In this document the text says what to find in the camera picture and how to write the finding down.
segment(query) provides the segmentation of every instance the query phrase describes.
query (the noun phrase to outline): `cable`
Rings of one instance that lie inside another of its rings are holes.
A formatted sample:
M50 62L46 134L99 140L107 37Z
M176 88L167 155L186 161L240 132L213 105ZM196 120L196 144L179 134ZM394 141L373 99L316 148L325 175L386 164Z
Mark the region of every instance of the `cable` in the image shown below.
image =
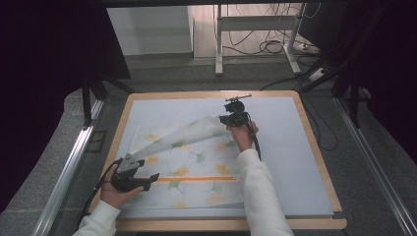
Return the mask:
M315 12L315 14L312 16L312 17L309 17L309 16L307 16L306 14L304 14L303 16L304 17L306 17L306 18L314 18L314 17L316 17L316 15L317 15L317 13L319 12L319 10L320 10L320 7L322 6L322 3L320 2L319 3L319 7L317 8L317 10L316 10L316 12Z
M279 83L283 83L283 82L287 82L287 81L292 81L292 80L298 79L300 77L302 77L302 75L296 76L296 77L287 78L287 79L283 79L283 80L278 80L278 81L272 82L270 84L267 84L266 86L263 86L260 90L264 90L264 89L266 89L268 87L274 86L274 85L279 84Z
M299 49L297 49L295 47L292 48L292 52L295 55L308 55L308 56L316 56L316 57L319 57L319 56L322 55L321 52L316 52L316 53L314 53L314 52L306 52L306 51L299 50Z
M260 148L260 144L258 142L257 134L255 133L254 127L252 126L252 119L251 119L251 116L249 115L249 113L248 113L248 116L249 116L249 122L247 122L245 124L245 126L250 132L250 136L252 137L252 140L254 141L254 144L255 144L255 149L258 152L258 155L260 157L260 161L262 161L262 159L261 159L261 148Z
M278 31L279 33L282 33L282 34L283 34L283 36L290 37L290 35L286 34L284 31L281 31L281 30L275 30L275 32L277 32L277 31ZM299 42L299 43L304 43L304 44L306 44L306 45L308 45L308 46L316 46L316 45L314 45L314 44L312 44L312 43L302 42L302 41L299 41L299 40L297 40L297 39L295 39L294 41Z
M312 58L312 57L318 57L318 56L311 56L311 55L298 56L297 57L297 62L300 63L301 65L305 66L305 67L312 67L314 65L314 63L312 65L308 65L305 62L301 61L301 58Z
M273 10L273 14L274 15L277 15L277 13L278 13L278 11L279 11L279 6L280 6L280 4L278 4L278 6L277 6L277 8L276 8L276 10L274 9L274 4L270 4L269 5L269 8L266 10L266 12L265 12L265 14L269 11L269 9L272 9ZM288 10L289 9L289 7L287 7L287 8L285 8L285 9L283 9L282 10L282 13L281 13L281 16L283 15L283 13L284 13L284 11L285 10ZM236 4L236 11L240 14L240 15L242 15L242 13L239 11L239 9L238 9L238 5ZM214 18L214 15L215 15L215 12L214 12L214 5L212 6L212 20L213 20L213 25L214 25L214 37L215 37L215 40L218 40L217 39L217 34L216 34L216 30L215 30L215 18ZM229 5L227 5L227 16L229 15ZM228 32L228 34L229 34L229 41L230 41L230 43L231 43L231 45L233 45L233 46L237 46L237 45L239 45L240 43L242 43L243 41L245 41L252 33L254 32L254 30L252 30L252 31L250 31L243 39L241 39L240 41L238 41L237 43L235 43L235 42L233 42L233 40L232 40L232 37L231 37L231 32L229 31ZM244 55L258 55L258 54L261 54L261 53L269 53L269 54L278 54L278 53L280 53L280 52L282 52L282 50L283 50L283 42L281 42L281 41L279 41L279 40L268 40L268 36L269 36L269 34L270 34L270 31L268 32L268 34L267 34L267 36L266 36L266 39L263 41L263 42L261 42L260 43L260 50L259 51L257 51L257 52L253 52L253 53L250 53L250 52L244 52L244 51L241 51L241 50L239 50L239 49L236 49L236 48L234 48L234 47L230 47L230 46L222 46L223 48L225 48L225 49L230 49L230 50L234 50L234 51L236 51L236 52L239 52L239 53L241 53L241 54L244 54ZM271 46L271 45L280 45L280 48L277 50L277 51L273 51L273 50L270 50L269 49L269 47Z
M349 236L349 234L347 234L346 229L342 229L341 232L343 233L344 236Z
M119 165L122 162L123 158L120 158L118 160L113 161L113 163L111 163L107 169L104 171L104 174L101 176L100 180L98 180L98 183L95 185L95 187L92 189L92 193L91 195L89 195L89 199L86 201L86 204L83 207L83 210L81 211L79 218L77 220L77 226L75 231L77 231L80 227L80 223L83 220L84 216L88 215L87 211L89 210L89 206L91 205L92 199L95 197L95 195L97 194L98 190L101 188L101 185L103 184L105 177L107 176L108 172L110 171L111 167L113 167L113 165L117 164Z
M317 139L317 143L319 145L320 148L325 149L325 150L335 150L338 145L339 145L339 140L337 138L337 135L335 133L335 131L331 128L331 126L328 124L328 122L323 118L323 116L317 111L315 105L313 104L313 102L307 97L304 96L303 93L300 93L300 98L301 98L301 102L303 103L304 108L306 109L307 113L310 115L310 117L312 118L317 130L318 130L318 139ZM325 123L325 125L328 127L328 129L331 131L331 134L334 136L335 139L335 144L333 147L325 147L321 144L322 142L322 132L320 129L320 126L318 125L316 119L314 118L313 114L311 113L311 111L309 110L308 106L305 104L304 99L307 100L307 102L310 103L310 105L313 107L313 110L316 112L316 114L319 116L320 119L322 119L322 121Z

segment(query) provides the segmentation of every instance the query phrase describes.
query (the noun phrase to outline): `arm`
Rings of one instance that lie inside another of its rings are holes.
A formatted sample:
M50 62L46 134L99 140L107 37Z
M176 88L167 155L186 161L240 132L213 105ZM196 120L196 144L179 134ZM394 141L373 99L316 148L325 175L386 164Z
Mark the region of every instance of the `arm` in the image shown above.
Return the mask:
M85 216L80 224L80 229L75 236L111 236L116 233L116 217L120 208L129 199L144 190L144 187L136 188L128 193L118 192L110 183L116 166L109 171L101 186L100 201L89 216Z
M258 127L254 122L255 132ZM282 212L272 177L267 166L252 149L246 127L228 127L241 153L237 157L239 184L243 192L246 217L252 236L293 235Z

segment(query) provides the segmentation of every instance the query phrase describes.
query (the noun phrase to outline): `metal rail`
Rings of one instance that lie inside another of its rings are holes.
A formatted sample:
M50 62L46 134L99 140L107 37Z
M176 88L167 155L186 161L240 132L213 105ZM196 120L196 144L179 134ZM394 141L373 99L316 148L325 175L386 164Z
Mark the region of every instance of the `metal rail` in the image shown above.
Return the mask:
M357 129L351 121L348 113L348 108L343 98L335 98L334 102L336 103L337 108L339 109L344 119L344 122L346 123L353 139L355 140L356 145L358 146L363 157L365 158L368 167L374 175L375 180L377 181L381 191L383 192L383 195L386 198L387 203L389 204L400 227L402 228L404 235L417 235L416 224L414 223L414 220L411 217L409 210L402 201L401 196L396 192L395 188L392 186L383 168L378 162L378 158L372 152L371 147L368 145L368 142L362 135L361 130Z
M55 216L59 211L59 207L62 205L65 195L67 194L68 188L77 170L77 166L80 162L81 156L83 155L84 149L86 148L87 142L89 141L89 137L94 128L94 124L101 110L102 104L103 102L100 100L97 100L94 103L91 110L91 125L85 130L81 130L70 153L70 156L65 163L61 175L56 182L52 194L50 195L49 200L43 209L42 215L40 216L31 235L40 236L47 235L49 233L49 230L51 229L55 220Z

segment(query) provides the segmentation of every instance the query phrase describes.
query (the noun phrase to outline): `metal stand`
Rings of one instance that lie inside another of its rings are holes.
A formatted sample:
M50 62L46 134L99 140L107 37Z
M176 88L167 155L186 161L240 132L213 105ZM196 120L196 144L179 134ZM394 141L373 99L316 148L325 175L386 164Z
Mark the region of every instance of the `metal stand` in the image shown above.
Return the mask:
M305 3L301 5L296 16L255 16L255 17L222 17L221 5L217 6L217 45L215 53L215 74L223 75L223 56L221 33L223 31L244 30L291 30L288 43L283 45L285 54L295 75L301 74L300 67L295 60L292 47L303 17Z

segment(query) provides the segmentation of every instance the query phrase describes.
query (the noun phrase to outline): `wall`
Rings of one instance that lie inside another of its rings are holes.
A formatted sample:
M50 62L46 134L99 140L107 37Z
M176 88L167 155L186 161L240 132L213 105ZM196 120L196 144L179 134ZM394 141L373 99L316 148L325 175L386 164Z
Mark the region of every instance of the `wall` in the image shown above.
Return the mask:
M124 55L193 51L187 6L117 8L107 12Z

